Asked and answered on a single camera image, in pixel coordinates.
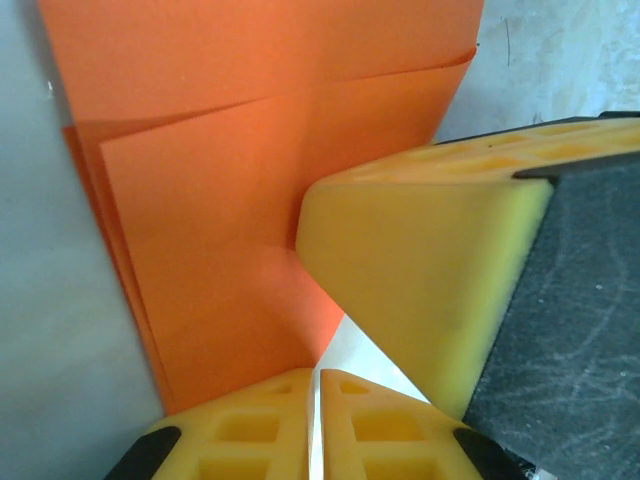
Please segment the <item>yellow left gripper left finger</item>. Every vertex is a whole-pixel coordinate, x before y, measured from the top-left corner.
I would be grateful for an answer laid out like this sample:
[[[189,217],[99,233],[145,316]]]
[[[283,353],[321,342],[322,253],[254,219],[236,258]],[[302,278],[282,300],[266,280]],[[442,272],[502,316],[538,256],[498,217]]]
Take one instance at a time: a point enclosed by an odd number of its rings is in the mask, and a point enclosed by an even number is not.
[[[293,369],[157,421],[114,477],[307,479],[312,375]]]

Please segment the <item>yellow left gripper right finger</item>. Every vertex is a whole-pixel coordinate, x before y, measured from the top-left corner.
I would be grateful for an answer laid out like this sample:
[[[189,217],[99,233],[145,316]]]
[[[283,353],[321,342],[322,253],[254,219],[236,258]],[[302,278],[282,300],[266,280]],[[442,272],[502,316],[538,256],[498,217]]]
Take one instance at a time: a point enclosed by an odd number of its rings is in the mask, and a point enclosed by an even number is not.
[[[337,369],[320,372],[326,479],[514,479],[495,441],[433,405]]]

